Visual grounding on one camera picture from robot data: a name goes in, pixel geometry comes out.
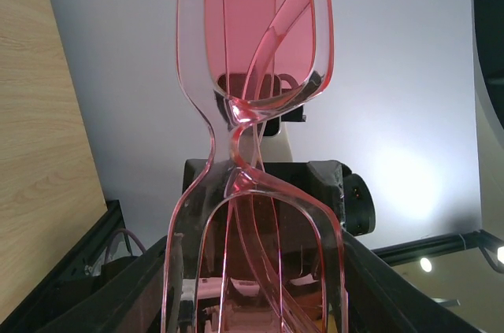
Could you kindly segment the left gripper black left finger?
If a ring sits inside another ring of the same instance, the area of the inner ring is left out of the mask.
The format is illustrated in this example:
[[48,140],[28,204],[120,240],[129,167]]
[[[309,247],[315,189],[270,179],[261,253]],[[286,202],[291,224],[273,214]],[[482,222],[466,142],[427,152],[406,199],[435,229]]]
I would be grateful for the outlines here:
[[144,254],[106,266],[97,277],[64,283],[44,308],[39,332],[159,332],[166,238]]

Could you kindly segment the red transparent sunglasses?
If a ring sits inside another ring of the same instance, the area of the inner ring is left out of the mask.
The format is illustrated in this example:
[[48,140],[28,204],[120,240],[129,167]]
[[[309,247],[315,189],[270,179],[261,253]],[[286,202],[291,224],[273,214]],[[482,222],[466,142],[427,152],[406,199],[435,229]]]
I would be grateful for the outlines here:
[[[334,64],[331,0],[177,0],[176,67],[181,89],[205,121],[208,159],[263,165],[258,127],[318,96]],[[217,85],[245,73],[241,97]],[[266,74],[287,73],[298,86],[258,97]],[[301,259],[302,277],[281,286],[183,277],[183,195],[166,242],[161,329],[164,332],[345,332],[348,299],[340,280]]]

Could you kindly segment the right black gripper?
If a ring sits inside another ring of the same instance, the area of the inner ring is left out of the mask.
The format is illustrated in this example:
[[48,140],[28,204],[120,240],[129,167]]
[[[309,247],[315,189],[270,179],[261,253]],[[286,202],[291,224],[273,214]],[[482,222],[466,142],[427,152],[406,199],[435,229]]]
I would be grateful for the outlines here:
[[183,277],[281,286],[301,259],[340,280],[342,233],[365,235],[375,209],[364,180],[335,160],[189,159],[183,170]]

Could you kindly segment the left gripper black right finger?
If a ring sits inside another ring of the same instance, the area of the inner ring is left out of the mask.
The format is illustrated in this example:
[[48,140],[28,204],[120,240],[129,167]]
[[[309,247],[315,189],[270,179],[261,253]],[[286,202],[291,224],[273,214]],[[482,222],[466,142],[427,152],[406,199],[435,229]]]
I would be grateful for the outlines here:
[[477,332],[343,233],[349,332]]

